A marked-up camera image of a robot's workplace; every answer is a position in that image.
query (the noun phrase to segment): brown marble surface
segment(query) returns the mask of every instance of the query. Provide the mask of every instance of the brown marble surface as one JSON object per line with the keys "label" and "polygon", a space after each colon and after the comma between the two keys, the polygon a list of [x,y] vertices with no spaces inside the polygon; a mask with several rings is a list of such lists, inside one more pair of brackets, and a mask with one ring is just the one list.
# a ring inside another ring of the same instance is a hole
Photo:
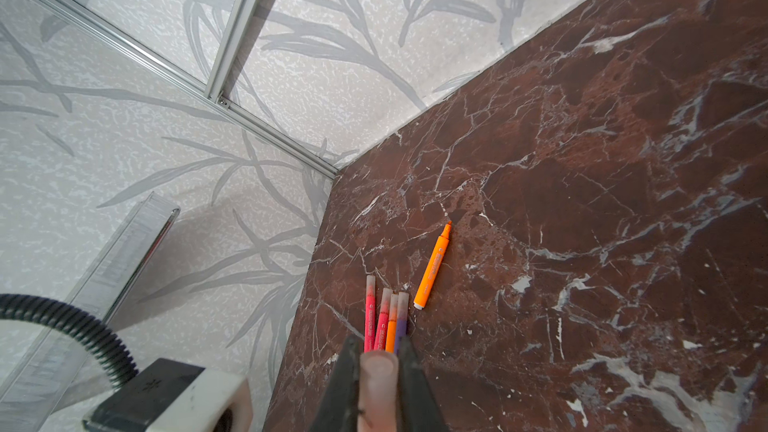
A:
{"label": "brown marble surface", "polygon": [[311,422],[365,274],[454,430],[768,430],[768,0],[588,0],[347,167],[265,430]]}

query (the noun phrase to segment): purple marker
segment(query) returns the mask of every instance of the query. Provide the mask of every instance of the purple marker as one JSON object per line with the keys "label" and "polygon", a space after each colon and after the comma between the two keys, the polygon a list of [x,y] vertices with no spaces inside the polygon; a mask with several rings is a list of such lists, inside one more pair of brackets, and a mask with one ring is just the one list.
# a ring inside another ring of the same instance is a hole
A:
{"label": "purple marker", "polygon": [[406,334],[408,327],[408,292],[397,295],[397,330],[395,332],[395,355],[400,350],[400,339]]}

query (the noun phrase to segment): marker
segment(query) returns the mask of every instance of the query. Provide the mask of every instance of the marker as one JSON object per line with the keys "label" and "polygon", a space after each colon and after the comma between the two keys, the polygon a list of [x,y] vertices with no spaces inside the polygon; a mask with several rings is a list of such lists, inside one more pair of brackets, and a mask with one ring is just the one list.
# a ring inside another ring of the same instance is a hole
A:
{"label": "marker", "polygon": [[395,351],[400,350],[400,339],[406,334],[408,327],[408,292],[400,292],[397,298],[397,330],[395,332]]}
{"label": "marker", "polygon": [[373,350],[373,341],[376,340],[376,276],[366,277],[366,340],[363,342],[363,352]]}
{"label": "marker", "polygon": [[386,328],[389,322],[389,301],[392,300],[392,290],[384,287],[382,291],[382,304],[379,309],[379,325],[376,326],[376,340],[373,341],[374,350],[384,350],[386,346]]}
{"label": "marker", "polygon": [[451,221],[448,221],[445,228],[442,230],[442,234],[437,237],[437,243],[435,244],[435,250],[432,251],[432,256],[427,264],[427,270],[422,277],[422,283],[418,286],[418,292],[416,298],[413,299],[413,306],[418,310],[422,310],[427,305],[427,299],[429,293],[432,291],[432,285],[435,283],[435,277],[437,277],[437,270],[440,269],[442,258],[446,255],[446,247],[448,246],[448,235],[451,233]]}
{"label": "marker", "polygon": [[397,294],[392,294],[389,300],[389,323],[386,327],[386,351],[395,353],[395,336],[397,335]]}

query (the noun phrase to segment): silver metal beam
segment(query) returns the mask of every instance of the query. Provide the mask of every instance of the silver metal beam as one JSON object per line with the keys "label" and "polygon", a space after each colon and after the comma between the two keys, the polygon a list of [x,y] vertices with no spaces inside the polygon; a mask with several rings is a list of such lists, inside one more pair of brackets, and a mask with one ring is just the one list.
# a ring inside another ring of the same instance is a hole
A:
{"label": "silver metal beam", "polygon": [[187,95],[200,101],[209,110],[221,114],[230,122],[252,132],[264,140],[264,142],[311,166],[324,176],[333,178],[338,173],[338,168],[314,155],[295,140],[275,129],[267,122],[264,122],[264,120],[258,119],[246,112],[242,107],[235,106],[235,104],[230,105],[226,100],[218,100],[218,97],[213,99],[208,97],[205,93],[206,85],[201,81],[184,72],[159,54],[141,45],[128,34],[74,0],[36,1],[70,24],[80,27],[101,43],[111,46],[142,67],[158,74],[166,81],[186,92]]}
{"label": "silver metal beam", "polygon": [[208,83],[205,87],[205,95],[213,100],[218,99],[224,90],[224,83],[232,70],[232,64],[235,61],[237,51],[240,49],[240,44],[243,42],[243,37],[248,31],[248,24],[254,15],[257,1],[235,0],[232,6],[224,35],[221,37],[219,50],[216,52],[214,67],[208,76]]}

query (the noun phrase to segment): red marker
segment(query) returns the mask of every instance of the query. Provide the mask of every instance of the red marker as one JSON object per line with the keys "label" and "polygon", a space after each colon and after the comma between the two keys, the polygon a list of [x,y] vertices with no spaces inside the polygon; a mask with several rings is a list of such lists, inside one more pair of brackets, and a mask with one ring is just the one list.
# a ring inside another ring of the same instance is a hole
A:
{"label": "red marker", "polygon": [[375,350],[384,350],[386,346],[386,328],[389,325],[389,301],[392,298],[392,290],[384,288],[382,291],[382,304],[379,308],[379,326],[376,328],[376,340],[373,343]]}
{"label": "red marker", "polygon": [[373,350],[373,341],[376,340],[376,276],[366,277],[366,340],[363,343],[363,352]]}

